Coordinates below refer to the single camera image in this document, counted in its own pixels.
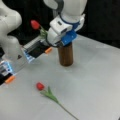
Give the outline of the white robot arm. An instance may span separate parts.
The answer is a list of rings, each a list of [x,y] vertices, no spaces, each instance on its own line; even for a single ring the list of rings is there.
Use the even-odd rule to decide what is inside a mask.
[[[84,25],[87,0],[43,0],[45,5],[56,10],[58,15],[50,22],[46,42],[52,47],[71,43],[76,31]]]

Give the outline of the white blue gripper body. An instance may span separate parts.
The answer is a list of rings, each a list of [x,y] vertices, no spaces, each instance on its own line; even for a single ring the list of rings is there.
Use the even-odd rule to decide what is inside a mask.
[[[68,15],[61,13],[50,22],[46,42],[52,47],[61,47],[72,42],[76,32],[84,25],[84,15]]]

